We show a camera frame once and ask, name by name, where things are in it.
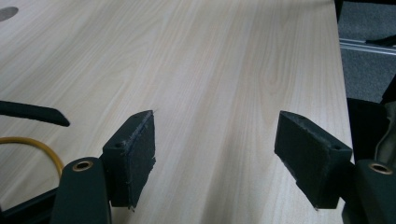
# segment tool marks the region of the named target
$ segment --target dark hole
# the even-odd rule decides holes
[[[90,164],[89,164],[87,161],[83,161],[82,163],[79,163],[79,164],[77,165],[77,168],[78,168],[78,169],[85,169],[85,168],[87,168],[88,166],[90,166]]]
[[[374,164],[374,165],[373,165],[373,169],[375,169],[375,170],[377,170],[377,171],[379,171],[379,172],[382,172],[382,173],[387,173],[387,172],[389,172],[389,169],[388,169],[387,167],[384,167],[384,166],[382,166],[382,165],[377,165],[377,164]]]
[[[0,21],[6,21],[18,13],[17,7],[5,7],[0,9]]]

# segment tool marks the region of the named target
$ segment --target gray floor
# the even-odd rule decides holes
[[[340,38],[366,40],[396,35],[396,6],[345,2]],[[396,56],[341,49],[346,96],[380,102],[396,74]]]

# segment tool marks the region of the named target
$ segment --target yellow cable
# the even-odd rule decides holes
[[[29,145],[32,147],[37,147],[37,148],[43,150],[47,154],[47,156],[49,156],[49,158],[53,161],[53,163],[56,166],[56,170],[58,171],[58,175],[59,175],[59,177],[61,177],[62,169],[64,168],[64,164],[62,163],[61,159],[59,159],[58,155],[44,143],[39,142],[32,138],[26,138],[26,137],[1,137],[0,138],[0,144],[7,144],[7,143],[24,144],[24,145]]]

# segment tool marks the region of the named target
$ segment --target wooden table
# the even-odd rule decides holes
[[[152,109],[157,163],[114,223],[341,223],[316,211],[274,153],[279,110],[351,145],[332,0],[28,0],[0,22],[0,100],[55,107],[60,127],[0,117],[64,163],[101,155]],[[39,150],[0,146],[7,209],[59,178]]]

